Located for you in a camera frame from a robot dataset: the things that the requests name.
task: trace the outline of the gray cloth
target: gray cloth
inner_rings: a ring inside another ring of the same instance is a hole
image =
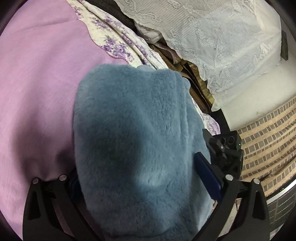
[[[210,155],[178,72],[100,65],[75,100],[75,158],[91,215],[107,239],[191,240],[212,201],[193,168]]]

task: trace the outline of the blue plush fabric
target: blue plush fabric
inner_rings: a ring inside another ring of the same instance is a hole
[[[75,100],[75,158],[88,210],[113,240],[191,240],[212,200],[193,168],[210,155],[178,72],[100,65]]]

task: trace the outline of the pink fabric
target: pink fabric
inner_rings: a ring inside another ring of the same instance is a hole
[[[20,237],[32,179],[74,167],[79,82],[108,63],[127,64],[92,42],[66,0],[28,0],[0,36],[0,210]]]

